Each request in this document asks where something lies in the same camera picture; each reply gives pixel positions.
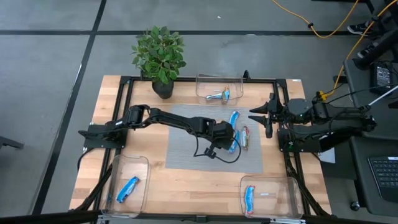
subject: yellow cable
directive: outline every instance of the yellow cable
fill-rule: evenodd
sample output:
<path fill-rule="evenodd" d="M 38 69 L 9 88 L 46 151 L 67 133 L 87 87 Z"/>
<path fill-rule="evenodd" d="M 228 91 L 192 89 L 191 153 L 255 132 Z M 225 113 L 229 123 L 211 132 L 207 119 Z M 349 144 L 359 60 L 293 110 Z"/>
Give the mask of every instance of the yellow cable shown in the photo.
<path fill-rule="evenodd" d="M 277 3 L 275 0 L 272 0 L 277 6 L 279 6 L 281 9 L 287 11 L 288 13 L 299 17 L 300 19 L 302 19 L 304 22 L 306 22 L 307 24 L 310 24 L 310 22 L 308 20 L 306 20 L 304 17 L 284 8 L 283 6 L 281 6 L 279 3 Z M 390 6 L 392 6 L 394 3 L 396 3 L 398 0 L 393 0 L 390 4 L 388 4 L 377 16 L 380 17 Z M 351 13 L 354 11 L 354 8 L 356 7 L 357 3 L 359 2 L 359 0 L 356 0 L 354 6 L 351 8 L 351 10 L 349 11 L 349 13 L 347 14 L 347 16 L 344 18 L 343 22 L 341 22 L 341 24 L 337 27 L 337 29 L 335 31 L 333 31 L 331 34 L 326 35 L 326 36 L 321 36 L 319 35 L 316 30 L 313 28 L 313 26 L 311 26 L 311 30 L 315 33 L 315 35 L 319 38 L 325 39 L 325 38 L 329 38 L 331 37 L 333 34 L 335 34 L 335 32 L 337 32 L 340 27 L 346 22 L 346 20 L 349 18 L 349 16 L 351 15 Z M 349 54 L 346 57 L 346 60 L 348 60 L 351 57 L 351 54 L 354 52 L 355 48 L 358 46 L 358 44 L 363 40 L 363 37 L 365 36 L 365 34 L 368 32 L 368 30 L 373 26 L 374 22 L 372 21 L 370 23 L 370 25 L 366 28 L 366 30 L 363 32 L 363 34 L 361 35 L 361 38 L 359 38 L 359 40 L 357 41 L 357 43 L 354 45 L 354 47 L 351 49 L 351 51 L 349 52 Z M 324 96 L 325 98 L 327 98 L 328 96 L 331 96 L 332 94 L 334 94 L 337 84 L 338 84 L 338 80 L 340 79 L 341 74 L 343 73 L 343 69 L 344 66 L 342 65 L 340 68 L 340 71 L 338 73 L 336 82 L 335 82 L 335 86 L 333 87 L 332 92 L 330 93 L 325 93 L 322 94 L 321 96 Z"/>
<path fill-rule="evenodd" d="M 377 15 L 377 17 L 380 17 L 390 6 L 392 6 L 392 5 L 393 5 L 394 3 L 396 3 L 397 1 L 398 1 L 398 0 L 393 0 L 390 4 L 388 4 L 388 5 Z M 354 52 L 355 48 L 356 48 L 356 47 L 358 46 L 358 44 L 363 40 L 363 37 L 364 37 L 365 34 L 368 32 L 368 30 L 373 26 L 373 24 L 374 24 L 374 21 L 372 21 L 372 22 L 369 24 L 368 28 L 366 28 L 366 30 L 365 30 L 365 31 L 363 32 L 363 34 L 361 35 L 361 38 L 359 38 L 359 40 L 357 41 L 357 43 L 354 45 L 354 47 L 351 49 L 351 51 L 350 51 L 349 54 L 347 55 L 346 60 L 349 59 L 349 57 L 351 56 L 351 54 Z M 329 96 L 331 96 L 332 94 L 334 94 L 335 89 L 336 89 L 337 84 L 338 84 L 338 80 L 339 80 L 341 74 L 343 73 L 343 69 L 344 69 L 344 66 L 342 65 L 341 68 L 340 68 L 340 72 L 338 73 L 338 76 L 337 76 L 337 79 L 336 79 L 336 82 L 335 82 L 335 86 L 333 87 L 333 91 L 330 92 L 330 93 L 325 94 L 325 97 L 329 97 Z"/>
<path fill-rule="evenodd" d="M 281 6 L 279 3 L 277 3 L 275 0 L 272 0 L 272 1 L 273 1 L 277 6 L 279 6 L 281 9 L 285 10 L 286 12 L 288 12 L 288 13 L 294 15 L 294 16 L 297 16 L 298 18 L 302 19 L 302 20 L 303 20 L 304 22 L 306 22 L 307 24 L 310 24 L 310 22 L 309 22 L 308 20 L 306 20 L 304 17 L 302 17 L 302 16 L 300 16 L 300 15 L 298 15 L 298 14 L 296 14 L 296 13 L 294 13 L 294 12 L 292 12 L 292 11 L 286 9 L 286 8 L 284 8 L 284 7 Z M 356 0 L 354 6 L 351 8 L 351 10 L 350 10 L 349 13 L 347 14 L 347 16 L 344 18 L 343 22 L 341 22 L 341 24 L 340 24 L 340 25 L 335 29 L 335 31 L 333 31 L 331 34 L 326 35 L 326 36 L 321 36 L 321 35 L 319 35 L 319 34 L 317 33 L 317 31 L 313 28 L 313 26 L 311 26 L 311 30 L 314 32 L 314 34 L 315 34 L 317 37 L 322 38 L 322 39 L 326 39 L 326 38 L 329 38 L 329 37 L 333 36 L 333 34 L 335 34 L 335 33 L 340 29 L 340 27 L 347 21 L 347 19 L 348 19 L 349 16 L 351 15 L 351 13 L 354 11 L 354 9 L 355 9 L 355 7 L 356 7 L 356 5 L 357 5 L 358 2 L 359 2 L 359 0 Z"/>

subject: clear plastic bin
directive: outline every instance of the clear plastic bin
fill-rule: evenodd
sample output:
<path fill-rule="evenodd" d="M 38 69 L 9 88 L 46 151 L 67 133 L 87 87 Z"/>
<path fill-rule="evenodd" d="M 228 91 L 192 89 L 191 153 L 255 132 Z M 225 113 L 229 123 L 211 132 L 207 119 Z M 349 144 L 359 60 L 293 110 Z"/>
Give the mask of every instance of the clear plastic bin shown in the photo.
<path fill-rule="evenodd" d="M 197 96 L 200 104 L 235 105 L 243 96 L 242 75 L 197 75 Z M 220 97 L 228 88 L 229 97 Z"/>
<path fill-rule="evenodd" d="M 143 156 L 119 155 L 113 159 L 112 166 L 111 177 L 104 188 L 106 196 L 103 197 L 102 212 L 111 217 L 134 218 L 140 214 L 146 198 L 150 172 L 148 159 Z M 116 200 L 118 193 L 133 177 L 138 177 L 139 182 L 124 202 L 119 203 Z"/>
<path fill-rule="evenodd" d="M 253 213 L 246 214 L 245 194 L 254 186 Z M 292 177 L 244 176 L 239 188 L 242 213 L 248 218 L 301 218 L 301 193 Z"/>

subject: wrapped snack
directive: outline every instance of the wrapped snack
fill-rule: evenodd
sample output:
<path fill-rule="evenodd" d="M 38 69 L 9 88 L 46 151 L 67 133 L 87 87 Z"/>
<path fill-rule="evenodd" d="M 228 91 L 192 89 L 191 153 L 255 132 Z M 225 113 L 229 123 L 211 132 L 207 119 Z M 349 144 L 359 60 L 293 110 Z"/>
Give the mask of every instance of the wrapped snack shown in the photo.
<path fill-rule="evenodd" d="M 232 125 L 232 128 L 235 130 L 235 126 L 236 126 L 236 120 L 238 119 L 239 115 L 241 113 L 237 112 L 237 111 L 233 111 L 231 114 L 231 117 L 229 118 L 229 123 Z"/>
<path fill-rule="evenodd" d="M 229 86 L 227 85 L 222 93 L 206 96 L 206 100 L 214 99 L 221 99 L 222 104 L 227 104 L 229 100 Z"/>
<path fill-rule="evenodd" d="M 127 184 L 121 189 L 118 196 L 116 197 L 116 200 L 119 203 L 123 203 L 124 199 L 126 199 L 126 197 L 131 194 L 132 190 L 134 190 L 134 187 L 138 182 L 138 177 L 133 177 L 132 179 L 130 179 L 129 182 L 127 182 Z"/>
<path fill-rule="evenodd" d="M 244 203 L 246 204 L 245 215 L 253 214 L 254 186 L 249 185 L 246 188 Z"/>
<path fill-rule="evenodd" d="M 234 136 L 235 140 L 232 142 L 231 147 L 229 147 L 228 152 L 229 153 L 234 153 L 236 146 L 238 145 L 238 140 L 239 140 L 239 131 L 235 131 L 235 136 Z"/>
<path fill-rule="evenodd" d="M 246 126 L 243 126 L 243 129 L 241 131 L 241 147 L 245 150 L 249 148 L 249 129 Z"/>

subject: blue candy bar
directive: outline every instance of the blue candy bar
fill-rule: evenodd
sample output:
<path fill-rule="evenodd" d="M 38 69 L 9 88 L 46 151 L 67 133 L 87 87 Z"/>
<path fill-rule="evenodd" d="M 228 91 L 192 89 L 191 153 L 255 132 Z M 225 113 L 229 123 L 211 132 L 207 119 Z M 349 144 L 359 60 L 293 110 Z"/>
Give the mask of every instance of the blue candy bar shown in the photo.
<path fill-rule="evenodd" d="M 237 111 L 233 111 L 231 114 L 231 117 L 229 118 L 229 123 L 232 125 L 232 128 L 235 129 L 236 126 L 236 120 L 238 119 L 240 113 Z"/>
<path fill-rule="evenodd" d="M 235 152 L 236 146 L 238 145 L 237 141 L 239 140 L 239 131 L 235 131 L 234 138 L 236 139 L 236 141 L 234 140 L 232 142 L 231 147 L 229 147 L 229 149 L 228 149 L 228 152 L 231 153 L 231 154 Z"/>
<path fill-rule="evenodd" d="M 253 214 L 253 201 L 254 201 L 254 186 L 248 186 L 246 188 L 246 194 L 244 196 L 244 203 L 246 204 L 246 215 Z"/>
<path fill-rule="evenodd" d="M 139 182 L 138 177 L 133 177 L 132 179 L 130 179 L 129 182 L 127 182 L 127 184 L 121 189 L 118 196 L 116 197 L 116 200 L 119 203 L 123 203 L 124 199 L 126 199 L 126 197 L 131 194 L 137 182 Z"/>

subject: gray mat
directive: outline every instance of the gray mat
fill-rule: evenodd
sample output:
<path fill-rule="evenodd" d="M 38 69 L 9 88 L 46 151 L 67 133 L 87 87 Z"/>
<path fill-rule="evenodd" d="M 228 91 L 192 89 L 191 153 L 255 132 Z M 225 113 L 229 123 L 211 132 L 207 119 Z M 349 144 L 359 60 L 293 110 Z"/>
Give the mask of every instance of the gray mat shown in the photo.
<path fill-rule="evenodd" d="M 262 173 L 259 125 L 248 118 L 252 114 L 249 112 L 249 109 L 222 106 L 174 105 L 170 112 L 188 118 L 203 116 L 213 118 L 217 121 L 229 121 L 229 117 L 234 110 L 241 113 L 236 122 L 236 129 L 241 130 L 246 125 L 250 131 L 249 150 L 242 149 L 242 154 L 238 161 L 233 164 L 227 164 L 218 159 L 210 159 L 206 156 L 193 157 L 196 147 L 195 137 L 187 135 L 184 130 L 170 128 L 166 168 Z M 203 154 L 206 147 L 209 146 L 209 141 L 200 138 L 198 154 Z M 215 152 L 218 157 L 226 161 L 233 161 L 238 156 L 239 148 L 236 148 L 233 154 L 228 153 L 225 149 L 215 149 Z"/>

